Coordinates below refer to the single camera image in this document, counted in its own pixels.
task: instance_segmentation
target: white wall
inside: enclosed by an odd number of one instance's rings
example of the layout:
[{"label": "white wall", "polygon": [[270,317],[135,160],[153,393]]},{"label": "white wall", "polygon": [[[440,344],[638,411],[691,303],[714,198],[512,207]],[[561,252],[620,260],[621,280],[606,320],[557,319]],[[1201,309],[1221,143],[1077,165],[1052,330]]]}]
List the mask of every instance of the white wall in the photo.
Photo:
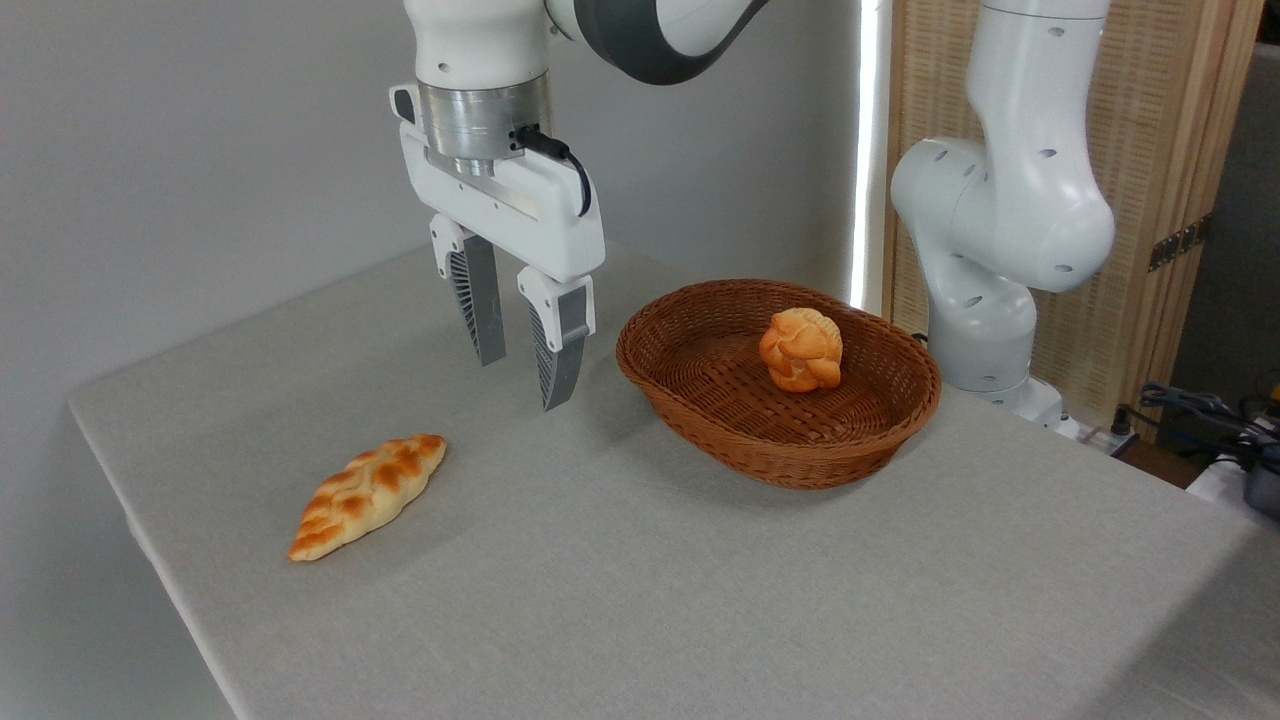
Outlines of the white wall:
[{"label": "white wall", "polygon": [[[773,3],[677,88],[559,47],[609,237],[709,274],[838,265],[844,5]],[[385,100],[412,51],[396,0],[0,0],[0,717],[228,715],[65,397],[421,246]]]}]

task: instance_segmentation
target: bread roll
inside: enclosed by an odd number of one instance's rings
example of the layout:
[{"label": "bread roll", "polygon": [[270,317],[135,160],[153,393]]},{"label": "bread roll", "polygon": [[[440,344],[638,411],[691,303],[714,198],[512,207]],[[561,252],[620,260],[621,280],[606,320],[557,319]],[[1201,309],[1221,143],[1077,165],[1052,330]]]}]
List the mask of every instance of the bread roll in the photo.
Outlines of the bread roll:
[{"label": "bread roll", "polygon": [[289,560],[316,560],[390,523],[426,487],[444,459],[440,436],[384,442],[356,456],[347,469],[316,488],[302,511]]},{"label": "bread roll", "polygon": [[773,384],[787,392],[838,387],[844,351],[840,328],[813,307],[773,315],[760,338],[760,359],[769,366]]}]

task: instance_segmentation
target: brown wicker basket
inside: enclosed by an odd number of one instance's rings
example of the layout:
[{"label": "brown wicker basket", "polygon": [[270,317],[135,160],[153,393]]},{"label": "brown wicker basket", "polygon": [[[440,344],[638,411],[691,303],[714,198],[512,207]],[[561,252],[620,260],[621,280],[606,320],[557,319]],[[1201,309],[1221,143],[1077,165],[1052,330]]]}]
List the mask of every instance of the brown wicker basket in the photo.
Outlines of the brown wicker basket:
[{"label": "brown wicker basket", "polygon": [[[788,307],[814,307],[840,327],[840,387],[797,395],[769,379],[759,341]],[[906,332],[774,281],[713,281],[659,297],[622,328],[617,359],[681,437],[740,473],[796,489],[879,470],[942,396],[937,365]]]}]

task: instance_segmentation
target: wooden panel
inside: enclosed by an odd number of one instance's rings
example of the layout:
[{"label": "wooden panel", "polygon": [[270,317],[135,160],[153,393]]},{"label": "wooden panel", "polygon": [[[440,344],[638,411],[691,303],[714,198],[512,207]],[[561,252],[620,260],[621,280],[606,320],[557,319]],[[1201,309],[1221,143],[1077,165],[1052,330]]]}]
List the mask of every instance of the wooden panel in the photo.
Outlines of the wooden panel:
[{"label": "wooden panel", "polygon": [[[1184,132],[1175,145],[1176,173],[1165,190],[1170,233],[1212,210],[1261,13],[1261,0],[1211,3],[1204,8],[1202,44],[1181,108]],[[1151,313],[1153,322],[1142,328],[1143,345],[1130,357],[1121,400],[1135,400],[1144,382],[1167,383],[1172,377],[1199,259],[1197,247],[1161,268],[1164,287]]]},{"label": "wooden panel", "polygon": [[[1157,352],[1172,356],[1197,255],[1148,274],[1151,251],[1212,204],[1229,131],[1222,128],[1234,118],[1243,87],[1238,55],[1247,56],[1252,47],[1236,31],[1249,6],[1261,12],[1260,3],[1112,1],[1088,129],[1098,184],[1116,214],[1115,246],[1102,272],[1083,287],[1036,293],[1039,327],[1032,370],[1075,409],[1110,415],[1121,398],[1133,397],[1140,375],[1162,368],[1152,364]],[[980,140],[964,95],[979,3],[896,5],[890,156],[900,158],[931,136]],[[911,332],[924,332],[923,277],[891,209],[887,228],[886,272],[892,282],[886,314]],[[1139,364],[1139,357],[1147,360]]]}]

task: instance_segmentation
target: basket rim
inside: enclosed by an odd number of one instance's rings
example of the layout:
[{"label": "basket rim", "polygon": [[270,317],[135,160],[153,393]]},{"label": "basket rim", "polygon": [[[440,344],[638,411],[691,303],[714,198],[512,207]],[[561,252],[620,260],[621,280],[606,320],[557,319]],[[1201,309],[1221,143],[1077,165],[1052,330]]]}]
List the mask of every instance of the basket rim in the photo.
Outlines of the basket rim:
[{"label": "basket rim", "polygon": [[[671,391],[669,388],[667,388],[664,384],[657,382],[652,375],[649,375],[648,373],[645,373],[641,369],[639,369],[636,366],[636,364],[632,361],[632,359],[631,359],[631,345],[634,342],[632,341],[632,338],[634,338],[634,332],[632,331],[634,331],[634,328],[637,324],[636,323],[637,318],[640,318],[643,315],[646,315],[646,314],[655,313],[655,311],[660,310],[660,307],[663,305],[668,305],[668,304],[676,302],[676,301],[681,300],[686,295],[692,295],[692,293],[698,293],[698,292],[707,292],[709,290],[717,290],[719,287],[732,287],[732,286],[741,286],[741,284],[750,284],[750,286],[755,286],[755,287],[759,287],[762,284],[768,284],[768,286],[773,286],[773,287],[777,287],[777,288],[781,288],[781,290],[800,291],[804,295],[813,295],[813,296],[818,296],[818,297],[829,300],[831,302],[835,302],[836,305],[838,305],[842,311],[850,313],[850,314],[858,316],[859,322],[867,322],[867,323],[869,323],[872,325],[877,325],[881,331],[887,332],[888,334],[893,336],[896,340],[905,341],[905,347],[911,348],[910,352],[913,355],[915,355],[919,360],[923,361],[924,369],[929,374],[929,393],[928,393],[928,397],[925,398],[924,402],[922,402],[915,409],[913,409],[911,414],[908,415],[905,419],[902,419],[901,421],[896,423],[891,428],[884,429],[884,430],[882,430],[879,433],[876,433],[873,436],[867,436],[867,437],[860,437],[860,438],[854,438],[854,439],[847,439],[847,441],[840,441],[840,442],[833,442],[833,443],[827,443],[827,445],[801,445],[801,443],[778,442],[778,441],[773,441],[773,439],[768,439],[768,438],[756,437],[756,436],[753,436],[753,434],[749,434],[749,433],[744,433],[741,430],[737,430],[737,429],[730,427],[728,424],[726,424],[724,421],[722,421],[719,418],[716,418],[714,415],[709,415],[709,414],[704,413],[700,407],[698,407],[696,405],[694,405],[692,402],[690,402],[689,400],[686,400],[682,395],[676,393],[676,392]],[[902,328],[895,325],[893,323],[890,323],[884,318],[881,318],[881,316],[874,315],[872,313],[868,313],[865,310],[859,310],[858,307],[854,307],[854,306],[849,305],[847,302],[837,300],[837,299],[835,299],[835,297],[832,297],[829,295],[826,295],[826,293],[819,292],[817,290],[813,290],[810,287],[806,287],[806,286],[803,286],[803,284],[797,284],[797,283],[792,283],[792,282],[787,282],[787,281],[774,281],[774,279],[765,279],[765,278],[713,279],[713,281],[704,281],[704,282],[699,282],[699,283],[692,283],[692,284],[677,288],[677,290],[675,290],[672,292],[668,292],[668,293],[666,293],[666,295],[663,295],[660,297],[657,297],[653,301],[645,304],[644,307],[641,307],[640,310],[637,310],[635,314],[631,315],[631,318],[622,327],[622,331],[618,334],[618,342],[617,342],[617,346],[616,346],[616,350],[614,350],[614,355],[616,355],[616,360],[618,363],[618,368],[622,370],[622,374],[625,374],[632,383],[635,383],[636,386],[639,386],[640,389],[644,391],[646,395],[650,393],[650,392],[660,393],[664,398],[675,401],[675,404],[680,405],[684,410],[686,410],[689,413],[692,413],[694,415],[696,415],[701,420],[705,420],[705,421],[713,424],[721,432],[728,433],[728,434],[731,434],[733,437],[737,437],[737,438],[742,438],[742,439],[745,439],[748,442],[751,442],[751,443],[759,443],[759,445],[764,445],[764,446],[769,446],[769,447],[777,447],[777,448],[797,448],[797,447],[803,447],[803,448],[805,448],[808,451],[812,451],[812,452],[829,451],[832,454],[837,454],[837,452],[838,454],[844,454],[844,452],[847,452],[849,450],[852,450],[852,448],[861,450],[861,451],[865,451],[865,452],[877,452],[877,451],[883,451],[883,450],[888,450],[888,448],[897,448],[908,438],[910,438],[913,434],[915,434],[916,432],[919,432],[919,429],[923,428],[928,423],[928,420],[933,416],[934,411],[937,410],[938,404],[942,401],[942,373],[938,369],[937,363],[934,363],[933,357],[929,356],[928,351],[924,350],[923,347],[920,347],[920,345],[918,342],[915,342],[915,338],[913,338],[910,334],[908,334],[906,331],[904,331]]]}]

